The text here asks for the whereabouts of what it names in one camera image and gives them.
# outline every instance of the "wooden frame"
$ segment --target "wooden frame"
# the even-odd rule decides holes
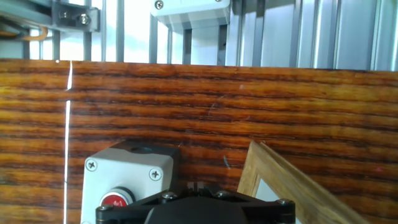
[[[295,202],[302,224],[369,223],[264,143],[252,142],[238,192],[255,197],[261,179],[279,198]]]

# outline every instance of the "white plastic housing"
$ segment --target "white plastic housing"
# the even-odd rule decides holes
[[[168,189],[172,180],[174,161],[170,156],[135,154],[110,147],[87,160],[95,161],[97,168],[89,171],[85,167],[81,223],[96,223],[95,209],[115,187],[129,189],[135,199],[140,200]],[[159,170],[162,177],[152,180],[151,169]]]
[[[231,0],[163,0],[161,9],[151,0],[150,13],[172,30],[220,26],[229,23]]]

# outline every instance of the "wooden panel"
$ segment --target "wooden panel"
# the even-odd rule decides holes
[[[0,137],[0,222],[59,222],[67,186],[78,223],[84,159],[127,138],[231,190],[265,140],[369,221],[398,220],[397,73],[0,60]]]

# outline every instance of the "white control box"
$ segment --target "white control box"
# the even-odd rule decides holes
[[[231,0],[151,0],[151,14],[172,30],[229,24]]]
[[[167,190],[177,179],[178,149],[124,141],[85,162],[81,223],[96,223],[104,204],[127,206]]]

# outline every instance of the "black mount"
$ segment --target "black mount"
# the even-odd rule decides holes
[[[98,207],[96,223],[295,223],[291,200],[265,202],[217,185],[197,186],[165,190],[126,207]]]

